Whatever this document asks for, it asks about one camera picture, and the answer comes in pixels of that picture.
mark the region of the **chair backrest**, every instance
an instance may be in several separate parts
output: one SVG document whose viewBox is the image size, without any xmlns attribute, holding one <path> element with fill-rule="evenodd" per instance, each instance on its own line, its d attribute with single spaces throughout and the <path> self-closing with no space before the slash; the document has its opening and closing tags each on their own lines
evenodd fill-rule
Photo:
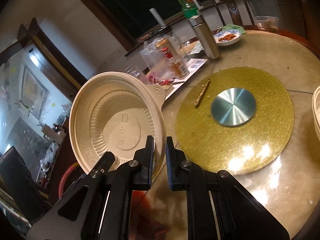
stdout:
<svg viewBox="0 0 320 240">
<path fill-rule="evenodd" d="M 222 21 L 222 24 L 226 25 L 216 1 L 215 0 L 212 0 L 212 1 L 213 1 L 214 5 L 215 5 L 215 7 L 217 9 L 217 12 L 219 14 L 220 20 Z M 230 13 L 230 16 L 231 16 L 231 19 L 232 19 L 232 23 L 235 24 L 235 25 L 243 26 L 244 24 L 242 22 L 242 19 L 241 19 L 240 12 L 239 12 L 238 6 L 236 4 L 236 1 L 235 0 L 224 0 L 224 1 L 226 3 L 228 11 Z M 248 7 L 248 3 L 247 3 L 246 0 L 243 0 L 243 2 L 244 2 L 245 8 L 247 9 L 247 12 L 248 12 L 249 18 L 251 20 L 251 23 L 252 23 L 252 25 L 254 25 L 254 21 L 253 21 L 252 15 L 251 15 L 250 9 Z"/>
</svg>

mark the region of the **red bottle cap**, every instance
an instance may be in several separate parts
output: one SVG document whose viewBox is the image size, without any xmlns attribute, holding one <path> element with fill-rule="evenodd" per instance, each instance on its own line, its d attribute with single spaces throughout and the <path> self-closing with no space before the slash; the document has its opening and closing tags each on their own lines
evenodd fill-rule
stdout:
<svg viewBox="0 0 320 240">
<path fill-rule="evenodd" d="M 172 58 L 173 55 L 172 53 L 170 52 L 169 48 L 163 48 L 161 49 L 161 51 L 164 53 L 164 55 L 167 57 L 167 58 Z"/>
</svg>

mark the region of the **beige plastic bowl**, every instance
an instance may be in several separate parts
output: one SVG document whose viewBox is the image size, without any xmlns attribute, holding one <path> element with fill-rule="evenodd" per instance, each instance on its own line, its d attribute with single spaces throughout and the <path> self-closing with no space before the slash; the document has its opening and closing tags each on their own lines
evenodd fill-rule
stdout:
<svg viewBox="0 0 320 240">
<path fill-rule="evenodd" d="M 160 85 L 146 86 L 126 73 L 106 72 L 91 78 L 76 95 L 69 123 L 72 149 L 82 169 L 88 174 L 106 151 L 115 155 L 110 170 L 116 169 L 132 160 L 152 135 L 156 174 L 165 154 L 164 100 Z"/>
<path fill-rule="evenodd" d="M 312 96 L 312 112 L 316 133 L 320 140 L 320 86 L 316 88 Z"/>
</svg>

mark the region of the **bowl handle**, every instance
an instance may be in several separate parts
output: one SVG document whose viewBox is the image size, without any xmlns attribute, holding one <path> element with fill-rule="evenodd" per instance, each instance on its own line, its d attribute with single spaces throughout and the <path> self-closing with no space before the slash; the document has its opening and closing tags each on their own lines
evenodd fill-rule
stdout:
<svg viewBox="0 0 320 240">
<path fill-rule="evenodd" d="M 150 92 L 150 94 L 152 95 L 152 97 L 154 98 L 156 105 L 159 107 L 159 109 L 161 111 L 162 105 L 165 101 L 164 88 L 162 86 L 160 86 L 159 84 L 152 84 L 152 85 L 147 86 L 147 89 Z"/>
</svg>

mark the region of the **white tube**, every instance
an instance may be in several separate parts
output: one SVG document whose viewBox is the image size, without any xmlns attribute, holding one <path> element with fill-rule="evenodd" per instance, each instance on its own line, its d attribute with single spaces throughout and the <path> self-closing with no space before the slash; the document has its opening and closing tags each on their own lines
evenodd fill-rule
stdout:
<svg viewBox="0 0 320 240">
<path fill-rule="evenodd" d="M 199 2 L 199 0 L 193 0 L 193 2 L 195 3 L 195 5 L 198 7 L 199 10 L 204 8 L 204 6 L 201 5 L 201 3 Z"/>
<path fill-rule="evenodd" d="M 151 8 L 149 11 L 152 13 L 153 17 L 157 20 L 157 22 L 160 24 L 161 27 L 166 26 L 166 24 L 164 23 L 163 19 L 158 14 L 158 12 L 157 12 L 157 10 L 155 8 Z"/>
</svg>

